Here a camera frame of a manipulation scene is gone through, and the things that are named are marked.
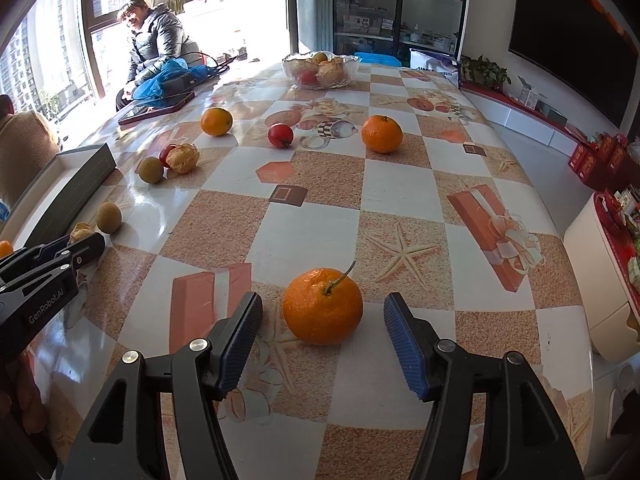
orange stem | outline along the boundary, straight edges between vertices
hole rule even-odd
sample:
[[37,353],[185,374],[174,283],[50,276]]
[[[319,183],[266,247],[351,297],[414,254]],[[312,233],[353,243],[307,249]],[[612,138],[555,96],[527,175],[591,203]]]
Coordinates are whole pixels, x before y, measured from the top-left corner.
[[331,291],[333,290],[334,286],[336,286],[344,278],[347,277],[347,274],[349,274],[351,272],[351,270],[353,269],[355,264],[356,264],[356,260],[353,261],[353,263],[350,265],[350,267],[347,269],[347,271],[342,276],[340,276],[340,278],[338,278],[337,280],[333,280],[332,282],[329,283],[329,285],[326,286],[326,288],[324,289],[324,295],[325,296],[328,296],[329,294],[331,294]]

kiwi fruit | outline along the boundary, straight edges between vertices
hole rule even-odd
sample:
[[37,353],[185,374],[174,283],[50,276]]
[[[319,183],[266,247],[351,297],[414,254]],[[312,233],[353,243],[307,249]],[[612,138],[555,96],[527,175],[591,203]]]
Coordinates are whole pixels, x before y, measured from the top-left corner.
[[122,211],[113,202],[105,202],[95,214],[95,224],[100,231],[110,235],[116,232],[122,224]]
[[146,183],[155,184],[164,175],[164,166],[156,156],[146,156],[140,161],[138,175]]

beige coat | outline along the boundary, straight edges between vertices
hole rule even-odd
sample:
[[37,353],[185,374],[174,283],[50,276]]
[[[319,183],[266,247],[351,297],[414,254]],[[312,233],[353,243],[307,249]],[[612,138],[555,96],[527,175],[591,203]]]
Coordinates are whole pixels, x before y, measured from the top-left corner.
[[0,119],[0,200],[12,208],[57,152],[58,135],[42,114],[20,112]]

black puffer jacket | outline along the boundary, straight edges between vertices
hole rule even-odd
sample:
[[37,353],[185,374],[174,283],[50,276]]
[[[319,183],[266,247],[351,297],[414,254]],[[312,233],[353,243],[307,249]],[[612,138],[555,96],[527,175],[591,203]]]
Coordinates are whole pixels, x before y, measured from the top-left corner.
[[159,4],[150,10],[140,30],[134,30],[132,37],[131,65],[129,81],[136,86],[158,75],[172,57],[183,58],[189,67],[202,64],[198,44],[182,28],[182,23],[166,4]]

glass cabinet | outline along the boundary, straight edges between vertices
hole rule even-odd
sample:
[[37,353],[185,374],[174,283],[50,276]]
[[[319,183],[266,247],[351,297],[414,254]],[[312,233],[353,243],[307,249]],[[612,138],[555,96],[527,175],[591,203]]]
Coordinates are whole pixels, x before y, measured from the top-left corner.
[[391,54],[410,49],[458,56],[466,0],[334,0],[334,52]]

